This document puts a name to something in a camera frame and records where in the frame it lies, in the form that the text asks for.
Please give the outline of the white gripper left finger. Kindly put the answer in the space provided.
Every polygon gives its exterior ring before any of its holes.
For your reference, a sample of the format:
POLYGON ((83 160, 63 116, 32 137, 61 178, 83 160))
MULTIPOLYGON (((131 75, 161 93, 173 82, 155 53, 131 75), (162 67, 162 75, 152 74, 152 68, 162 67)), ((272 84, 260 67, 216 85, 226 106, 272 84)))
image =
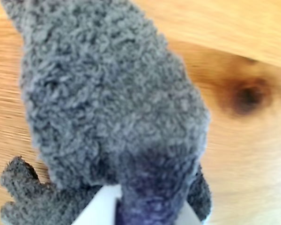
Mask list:
POLYGON ((121 186, 103 186, 72 223, 73 225, 119 225, 117 206, 121 186))

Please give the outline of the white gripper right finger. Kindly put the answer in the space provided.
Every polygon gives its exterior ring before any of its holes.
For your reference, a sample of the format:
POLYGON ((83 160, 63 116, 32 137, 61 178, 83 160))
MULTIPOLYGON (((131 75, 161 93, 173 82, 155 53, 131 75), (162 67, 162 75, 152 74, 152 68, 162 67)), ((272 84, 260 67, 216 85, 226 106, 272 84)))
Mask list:
POLYGON ((177 225, 201 225, 201 221, 187 201, 179 211, 177 225))

